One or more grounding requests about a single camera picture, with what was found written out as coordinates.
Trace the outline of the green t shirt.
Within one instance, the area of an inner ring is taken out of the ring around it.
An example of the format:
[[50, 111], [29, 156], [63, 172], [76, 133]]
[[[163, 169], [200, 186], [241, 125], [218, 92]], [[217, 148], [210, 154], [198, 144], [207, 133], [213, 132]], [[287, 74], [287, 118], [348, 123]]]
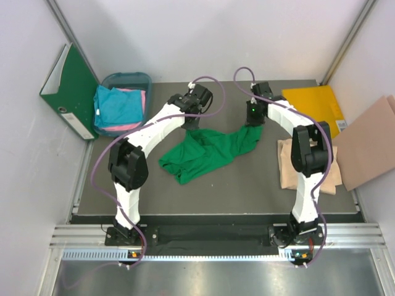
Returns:
[[184, 140], [159, 159], [159, 166], [179, 184], [187, 184], [253, 151], [263, 129], [263, 126], [244, 125], [232, 133], [213, 129], [187, 131]]

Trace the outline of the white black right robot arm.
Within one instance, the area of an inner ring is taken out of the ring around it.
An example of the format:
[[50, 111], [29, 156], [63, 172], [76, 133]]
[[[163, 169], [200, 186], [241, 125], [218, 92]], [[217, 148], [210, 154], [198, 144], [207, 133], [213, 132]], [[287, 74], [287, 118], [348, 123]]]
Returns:
[[302, 244], [318, 231], [318, 197], [333, 161], [330, 127], [296, 110], [283, 96], [274, 96], [267, 81], [251, 84], [247, 124], [263, 125], [266, 118], [278, 123], [291, 140], [291, 164], [297, 173], [296, 200], [287, 228], [275, 231], [273, 241], [284, 248]]

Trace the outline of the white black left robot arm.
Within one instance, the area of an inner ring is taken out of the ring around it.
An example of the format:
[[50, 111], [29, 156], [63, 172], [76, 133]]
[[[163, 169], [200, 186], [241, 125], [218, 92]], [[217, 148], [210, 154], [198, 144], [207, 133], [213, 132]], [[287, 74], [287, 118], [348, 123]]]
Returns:
[[140, 220], [140, 188], [149, 175], [147, 157], [173, 130], [180, 127], [197, 128], [197, 115], [202, 114], [206, 105], [211, 105], [212, 99], [213, 94], [206, 87], [191, 83], [185, 95], [175, 94], [170, 97], [143, 129], [119, 140], [110, 149], [108, 169], [120, 204], [114, 228], [124, 243], [134, 244], [140, 236], [140, 230], [134, 224]]

